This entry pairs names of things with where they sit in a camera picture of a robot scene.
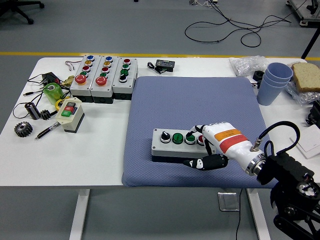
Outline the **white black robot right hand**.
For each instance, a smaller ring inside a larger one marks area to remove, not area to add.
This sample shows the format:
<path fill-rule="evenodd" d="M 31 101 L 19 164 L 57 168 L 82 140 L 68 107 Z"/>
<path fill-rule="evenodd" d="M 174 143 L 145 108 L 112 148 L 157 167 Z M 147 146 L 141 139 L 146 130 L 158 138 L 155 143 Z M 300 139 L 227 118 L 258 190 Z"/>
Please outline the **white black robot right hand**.
<path fill-rule="evenodd" d="M 185 166 L 201 171 L 221 169 L 227 166 L 228 160 L 235 160 L 250 176 L 257 175 L 265 160 L 262 150 L 252 143 L 229 122 L 196 125 L 186 134 L 202 133 L 202 140 L 207 156 L 184 160 Z"/>

